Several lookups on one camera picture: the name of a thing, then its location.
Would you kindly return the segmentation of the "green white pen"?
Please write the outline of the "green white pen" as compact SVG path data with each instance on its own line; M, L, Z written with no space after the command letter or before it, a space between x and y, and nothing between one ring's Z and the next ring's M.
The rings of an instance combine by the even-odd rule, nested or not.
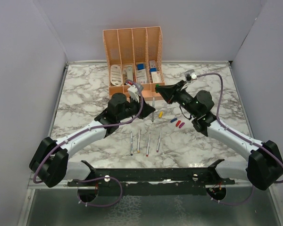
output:
M154 112L155 112L155 97L152 98L152 107L154 111L151 114L151 121L154 122Z

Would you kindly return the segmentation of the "blue white pen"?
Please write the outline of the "blue white pen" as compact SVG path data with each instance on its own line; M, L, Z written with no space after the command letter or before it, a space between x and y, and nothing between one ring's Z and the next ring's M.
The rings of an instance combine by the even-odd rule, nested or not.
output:
M130 133L130 155L133 155L133 133Z

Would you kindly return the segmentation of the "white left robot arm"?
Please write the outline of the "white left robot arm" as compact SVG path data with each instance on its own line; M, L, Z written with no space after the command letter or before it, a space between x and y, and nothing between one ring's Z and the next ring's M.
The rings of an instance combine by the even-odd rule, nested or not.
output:
M107 108L84 128L57 140L46 137L41 141L29 164L34 172L33 182L54 187L62 180L79 180L85 186L91 185L95 179L93 167L86 161L70 162L70 158L91 143L108 137L119 126L136 118L144 119L153 112L155 108L145 100L114 94Z

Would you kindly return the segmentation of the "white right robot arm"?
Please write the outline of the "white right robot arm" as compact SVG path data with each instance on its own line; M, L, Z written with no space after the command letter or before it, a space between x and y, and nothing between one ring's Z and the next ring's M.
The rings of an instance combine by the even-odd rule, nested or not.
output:
M211 109L214 106L210 92L201 90L192 97L184 88L185 82L175 85L157 85L155 91L168 103L178 103L194 119L193 127L201 134L214 138L233 149L244 161L221 161L207 172L208 181L218 184L224 178L242 179L256 188L266 190L283 175L283 161L277 145L272 141L252 139L227 126Z

